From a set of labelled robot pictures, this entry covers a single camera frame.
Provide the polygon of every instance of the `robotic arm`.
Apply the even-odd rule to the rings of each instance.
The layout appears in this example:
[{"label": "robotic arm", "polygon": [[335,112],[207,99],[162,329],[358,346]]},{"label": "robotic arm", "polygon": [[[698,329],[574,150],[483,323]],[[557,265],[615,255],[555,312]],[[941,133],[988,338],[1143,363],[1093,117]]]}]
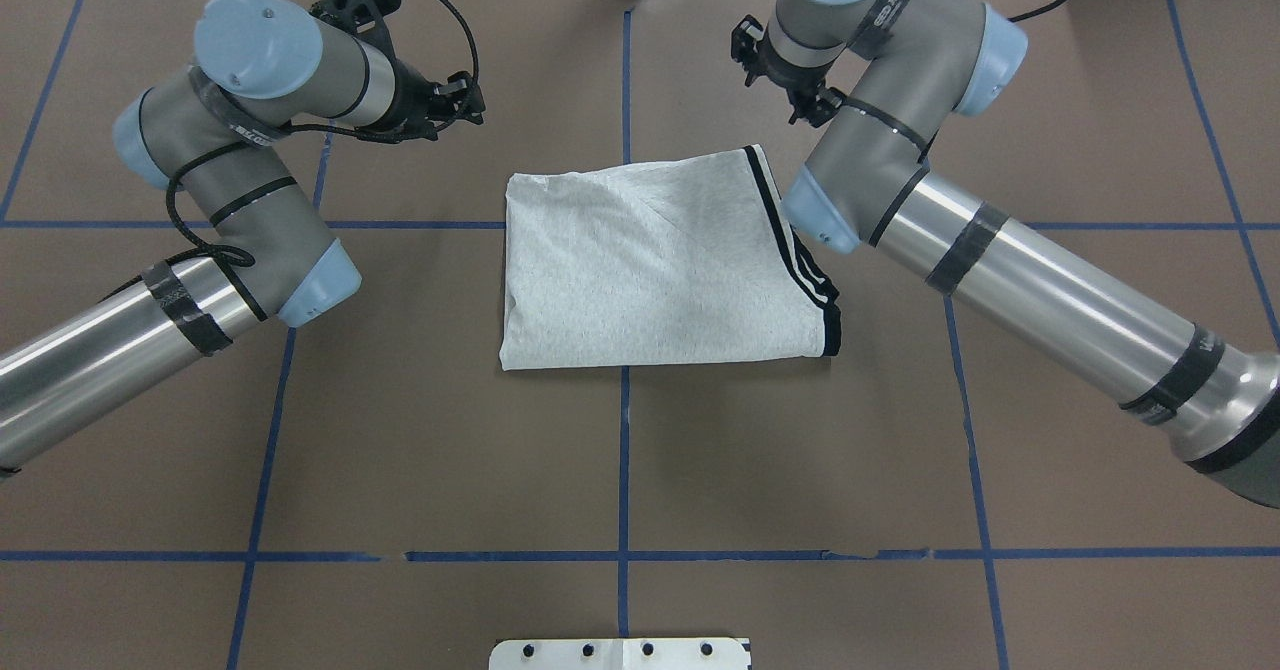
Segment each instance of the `robotic arm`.
[{"label": "robotic arm", "polygon": [[[260,322],[297,328],[360,287],[342,243],[270,146],[292,132],[374,142],[435,140],[480,124],[470,73],[424,79],[396,58],[384,15],[399,0],[210,0],[196,59],[142,92],[113,128],[125,165],[165,188],[169,215],[196,247],[151,265],[100,305],[0,356],[0,480],[92,420]],[[301,113],[332,124],[294,126]],[[177,214],[186,190],[219,243]]]},{"label": "robotic arm", "polygon": [[[849,47],[867,72],[826,86]],[[782,209],[840,252],[865,242],[1039,347],[1148,425],[1174,455],[1280,507],[1280,357],[1247,355],[929,170],[951,111],[977,115],[1021,64],[1025,35],[977,0],[777,0],[732,32],[746,83],[768,77],[814,127],[831,120]]]}]

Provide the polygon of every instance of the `black trim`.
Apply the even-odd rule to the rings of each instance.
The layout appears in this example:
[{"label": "black trim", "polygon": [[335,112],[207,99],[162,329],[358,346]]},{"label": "black trim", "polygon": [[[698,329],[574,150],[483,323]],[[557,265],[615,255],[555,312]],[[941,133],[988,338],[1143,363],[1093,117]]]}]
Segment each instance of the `black trim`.
[{"label": "black trim", "polygon": [[[773,229],[773,241],[778,246],[778,256],[781,256],[782,264],[786,265],[787,273],[791,275],[791,279],[795,281],[796,287],[799,287],[800,291],[804,292],[810,301],[813,301],[815,307],[822,310],[823,328],[826,331],[826,342],[823,343],[822,354],[823,356],[836,355],[840,352],[841,337],[840,307],[836,306],[836,296],[840,293],[836,291],[835,286],[831,284],[831,281],[827,279],[827,282],[819,284],[819,290],[827,291],[827,288],[829,288],[831,292],[827,293],[826,298],[819,298],[814,295],[809,286],[800,279],[796,264],[801,263],[801,255],[797,254],[795,263],[792,263],[791,252],[787,251],[787,240],[786,233],[782,229],[782,219],[781,215],[778,215],[778,208],[773,201],[773,193],[769,191],[769,181],[764,176],[764,167],[760,165],[760,159],[755,155],[755,147],[748,145],[742,150],[746,151],[746,161],[751,165],[751,174],[755,176],[755,187],[760,191],[760,201],[764,205],[764,214],[769,218],[769,227]],[[800,243],[800,240],[792,234],[791,241],[794,241],[797,247],[804,249],[803,256],[808,257],[808,261],[812,263],[813,256],[809,254],[809,250]]]},{"label": "black trim", "polygon": [[911,145],[915,146],[915,150],[920,151],[920,158],[924,158],[924,155],[929,152],[931,141],[924,140],[923,135],[915,132],[906,123],[895,118],[893,115],[890,115],[884,110],[881,110],[877,106],[872,105],[870,102],[865,102],[856,97],[846,99],[845,105],[855,110],[861,110],[863,113],[884,123],[887,127],[897,131],[897,133],[900,133],[902,137],[911,141]]},{"label": "black trim", "polygon": [[1194,327],[1187,350],[1174,366],[1151,389],[1135,400],[1121,402],[1120,410],[1137,415],[1148,425],[1158,425],[1178,415],[1178,409],[1190,400],[1217,370],[1226,343],[1210,331]]},{"label": "black trim", "polygon": [[298,184],[298,181],[293,179],[292,176],[284,176],[283,178],[275,178],[269,183],[261,183],[253,190],[246,192],[244,195],[232,200],[228,205],[219,208],[212,215],[209,217],[209,224],[218,227],[219,223],[243,210],[244,206],[257,202],[259,200],[271,195],[282,187],[289,187],[291,184]]},{"label": "black trim", "polygon": [[270,147],[289,137],[288,132],[270,127],[247,113],[225,90],[214,82],[200,65],[191,65],[187,72],[191,90],[196,92],[200,104],[218,118],[227,128],[255,147]]},{"label": "black trim", "polygon": [[253,316],[257,318],[257,322],[265,323],[266,313],[262,311],[262,306],[257,304],[257,298],[253,297],[253,293],[248,291],[248,287],[244,284],[244,282],[239,279],[239,275],[236,274],[236,270],[233,270],[232,266],[221,257],[215,256],[214,263],[218,263],[218,269],[221,270],[224,275],[227,275],[227,282],[232,283],[232,287],[234,287],[236,292],[239,293],[241,300],[244,301],[244,305],[248,305],[250,311],[252,311]]},{"label": "black trim", "polygon": [[867,245],[870,245],[872,247],[879,245],[879,238],[884,233],[884,228],[888,227],[888,222],[893,219],[893,215],[897,215],[897,211],[902,208],[902,204],[906,202],[908,196],[915,192],[915,186],[918,186],[927,174],[929,174],[929,170],[927,168],[920,168],[919,170],[915,170],[915,174],[911,176],[911,179],[906,181],[906,184],[902,186],[902,190],[897,191],[897,197],[895,197],[893,201],[888,204],[888,209],[884,210],[884,214],[881,215],[879,222],[876,223],[876,229],[872,232],[872,237],[867,241]]},{"label": "black trim", "polygon": [[232,343],[232,338],[218,327],[212,315],[196,305],[187,286],[182,284],[168,263],[151,265],[142,270],[141,277],[164,314],[201,355],[209,357]]},{"label": "black trim", "polygon": [[879,54],[881,47],[893,37],[890,31],[893,28],[893,23],[902,17],[902,10],[910,1],[876,0],[876,4],[863,15],[858,29],[854,31],[854,40],[849,49],[863,59],[873,60]]},{"label": "black trim", "polygon": [[372,76],[372,68],[369,65],[369,53],[365,51],[361,42],[356,37],[351,37],[352,42],[356,44],[356,50],[360,50],[360,58],[365,60],[365,83],[360,86],[360,95],[356,96],[356,101],[347,106],[346,110],[338,113],[337,115],[329,115],[329,118],[343,118],[349,115],[360,108],[360,104],[365,101],[365,94],[369,92],[369,81]]},{"label": "black trim", "polygon": [[1225,446],[1198,460],[1192,460],[1187,465],[1204,475],[1234,468],[1275,437],[1276,429],[1280,429],[1280,391],[1272,391],[1271,400],[1267,400],[1267,404],[1262,406],[1258,416],[1234,438],[1230,438]]},{"label": "black trim", "polygon": [[987,246],[1007,220],[1009,215],[1005,211],[983,202],[973,214],[973,219],[960,231],[960,236],[951,243],[946,255],[933,265],[924,282],[942,295],[955,292],[960,281],[978,264],[987,252]]}]

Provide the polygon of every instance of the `folded cloth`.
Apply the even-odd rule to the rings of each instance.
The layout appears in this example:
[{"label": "folded cloth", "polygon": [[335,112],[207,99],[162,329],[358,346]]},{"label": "folded cloth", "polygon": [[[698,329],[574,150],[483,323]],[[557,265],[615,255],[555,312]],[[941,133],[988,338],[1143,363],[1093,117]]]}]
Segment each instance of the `folded cloth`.
[{"label": "folded cloth", "polygon": [[837,295],[756,145],[507,183],[504,370],[836,355]]}]

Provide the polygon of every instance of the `brown table surface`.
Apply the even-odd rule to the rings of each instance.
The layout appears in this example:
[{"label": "brown table surface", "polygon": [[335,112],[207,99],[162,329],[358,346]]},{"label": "brown table surface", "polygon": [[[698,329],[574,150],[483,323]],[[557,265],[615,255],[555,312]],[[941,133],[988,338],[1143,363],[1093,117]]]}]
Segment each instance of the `brown table surface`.
[{"label": "brown table surface", "polygon": [[[3,0],[0,346],[184,247],[110,126],[188,59],[205,1]],[[874,250],[815,251],[836,359],[502,373],[512,173],[759,142],[786,187],[819,131],[727,56],[773,0],[453,1],[484,127],[280,149],[360,293],[0,488],[0,665],[485,667],[503,638],[620,634],[751,638],[760,669],[1275,665],[1280,514]],[[429,77],[466,65],[431,0],[390,23]],[[1274,351],[1280,0],[1073,0],[1024,27],[1020,76],[933,168]]]}]

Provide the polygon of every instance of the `white bracket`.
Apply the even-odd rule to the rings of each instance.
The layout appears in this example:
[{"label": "white bracket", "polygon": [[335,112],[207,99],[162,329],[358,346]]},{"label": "white bracket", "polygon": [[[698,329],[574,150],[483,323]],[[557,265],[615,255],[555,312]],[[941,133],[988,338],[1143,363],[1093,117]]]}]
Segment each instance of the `white bracket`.
[{"label": "white bracket", "polygon": [[503,641],[489,670],[751,670],[739,638]]}]

